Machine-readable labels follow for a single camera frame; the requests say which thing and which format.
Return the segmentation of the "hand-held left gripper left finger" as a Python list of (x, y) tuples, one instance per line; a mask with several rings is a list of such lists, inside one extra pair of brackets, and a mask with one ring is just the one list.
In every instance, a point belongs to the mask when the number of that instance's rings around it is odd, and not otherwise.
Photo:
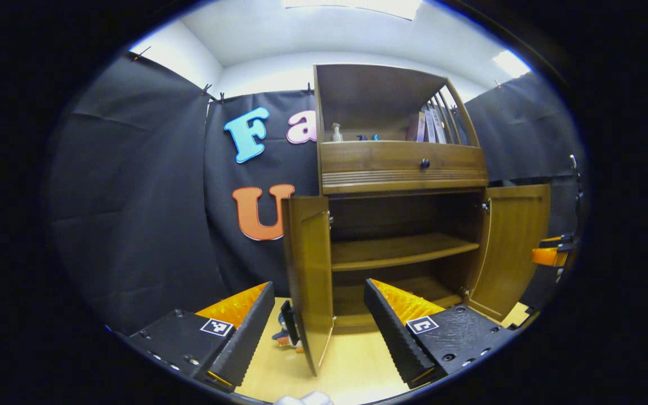
[(170, 300), (116, 335), (172, 374), (231, 393), (244, 382), (274, 304), (271, 281), (232, 295), (198, 291)]

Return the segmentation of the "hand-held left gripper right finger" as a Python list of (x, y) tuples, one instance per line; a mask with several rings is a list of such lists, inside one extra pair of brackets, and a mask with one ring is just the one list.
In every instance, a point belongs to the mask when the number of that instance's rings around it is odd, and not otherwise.
[(410, 389), (470, 367), (519, 335), (517, 326), (499, 325), (467, 305), (443, 308), (371, 278), (363, 302)]

